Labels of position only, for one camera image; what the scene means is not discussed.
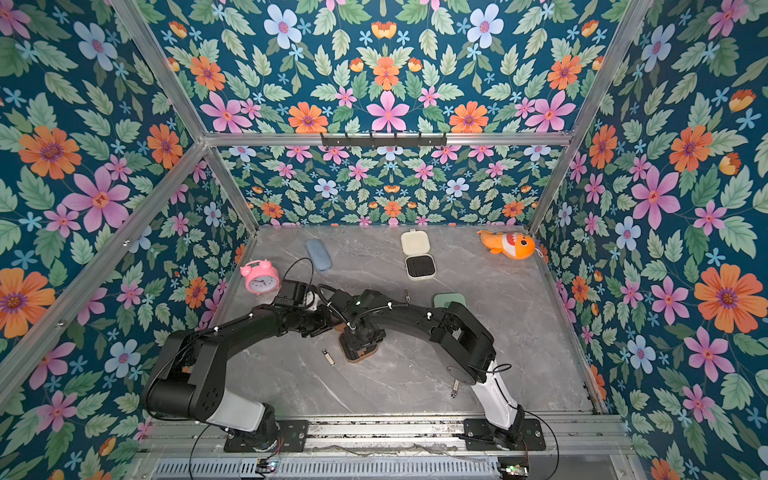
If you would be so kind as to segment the brown clipper case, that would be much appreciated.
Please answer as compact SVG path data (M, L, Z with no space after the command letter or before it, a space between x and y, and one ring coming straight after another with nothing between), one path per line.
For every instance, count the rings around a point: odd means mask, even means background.
M356 363L373 355L386 337L386 331L376 326L358 325L354 329L345 324L334 329L339 333L338 343L350 363Z

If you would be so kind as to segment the mint green clipper case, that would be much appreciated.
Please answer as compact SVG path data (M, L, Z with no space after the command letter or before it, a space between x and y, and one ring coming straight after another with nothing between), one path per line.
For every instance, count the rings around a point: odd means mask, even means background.
M465 297L460 293L438 293L433 297L432 304L435 308L448 308L451 304L466 305Z

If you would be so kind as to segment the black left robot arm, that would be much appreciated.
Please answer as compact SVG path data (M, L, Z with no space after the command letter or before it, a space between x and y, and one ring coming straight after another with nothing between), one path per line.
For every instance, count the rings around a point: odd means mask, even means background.
M253 434L274 422L268 406L226 386L229 361L253 345L296 332L323 334L343 321L317 289L290 281L268 304L214 327L171 334L141 395L143 408L159 420L198 421Z

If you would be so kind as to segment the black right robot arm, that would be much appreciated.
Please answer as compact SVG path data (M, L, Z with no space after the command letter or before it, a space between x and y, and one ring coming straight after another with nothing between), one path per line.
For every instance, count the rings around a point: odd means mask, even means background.
M390 331L427 342L445 370L471 387L492 428L511 439L521 435L524 409L501 378L494 338L463 304L423 307L371 289L356 296L338 290L320 304L341 329L339 343L349 362L375 353Z

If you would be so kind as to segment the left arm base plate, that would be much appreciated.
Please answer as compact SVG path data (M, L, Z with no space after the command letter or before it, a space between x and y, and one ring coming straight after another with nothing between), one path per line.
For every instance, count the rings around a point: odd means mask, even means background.
M267 420L253 432L228 433L223 450L226 453L303 452L308 428L306 420Z

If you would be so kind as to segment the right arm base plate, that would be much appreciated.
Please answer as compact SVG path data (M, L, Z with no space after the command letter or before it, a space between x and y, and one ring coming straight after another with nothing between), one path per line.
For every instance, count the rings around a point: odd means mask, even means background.
M469 451L544 451L547 448L539 420L525 418L517 431L509 433L486 419L465 419L456 437Z

